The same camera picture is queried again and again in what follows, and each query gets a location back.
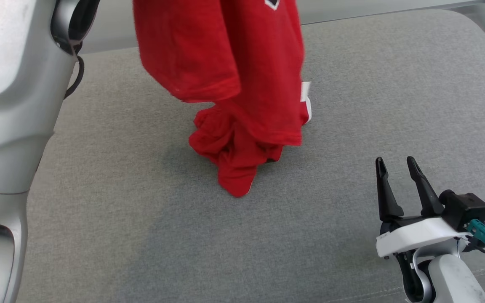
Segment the red sleeve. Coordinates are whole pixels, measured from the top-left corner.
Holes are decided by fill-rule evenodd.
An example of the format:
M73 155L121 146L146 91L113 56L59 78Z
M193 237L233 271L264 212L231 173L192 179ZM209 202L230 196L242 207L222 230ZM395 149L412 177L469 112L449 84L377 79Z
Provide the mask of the red sleeve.
M185 102L240 92L220 0L133 0L140 58L147 72Z

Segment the white wall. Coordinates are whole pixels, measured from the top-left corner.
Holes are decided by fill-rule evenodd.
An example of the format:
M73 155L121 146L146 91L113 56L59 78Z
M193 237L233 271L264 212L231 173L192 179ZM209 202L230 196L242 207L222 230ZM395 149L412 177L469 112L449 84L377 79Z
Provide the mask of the white wall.
M483 0L298 0L303 24L428 7L449 8ZM83 52L136 46L132 0L101 0Z

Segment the red cloth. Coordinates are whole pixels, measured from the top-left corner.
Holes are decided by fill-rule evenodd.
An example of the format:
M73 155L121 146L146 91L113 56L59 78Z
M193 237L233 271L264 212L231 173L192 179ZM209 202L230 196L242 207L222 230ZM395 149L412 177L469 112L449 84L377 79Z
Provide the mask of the red cloth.
M218 165L226 190L245 195L258 165L302 141L304 47L295 0L133 5L143 66L182 101L216 104L196 115L189 142Z

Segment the white logo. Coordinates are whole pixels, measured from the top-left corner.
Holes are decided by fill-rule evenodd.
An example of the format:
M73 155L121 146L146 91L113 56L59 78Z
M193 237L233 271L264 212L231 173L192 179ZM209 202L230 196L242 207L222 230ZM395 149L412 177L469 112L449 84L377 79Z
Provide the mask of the white logo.
M276 10L278 8L279 3L280 0L265 0L265 4L267 4L273 10Z

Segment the gray mat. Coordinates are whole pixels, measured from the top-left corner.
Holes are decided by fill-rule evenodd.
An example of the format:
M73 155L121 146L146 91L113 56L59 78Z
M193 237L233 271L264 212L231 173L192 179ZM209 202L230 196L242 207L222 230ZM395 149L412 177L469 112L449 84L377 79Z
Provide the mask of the gray mat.
M485 35L415 11L304 26L314 118L304 146L234 199L187 144L181 104L137 50L86 55L29 196L19 302L403 302L379 259L374 160L407 214L405 158L437 192L485 200ZM464 259L485 288L485 256Z

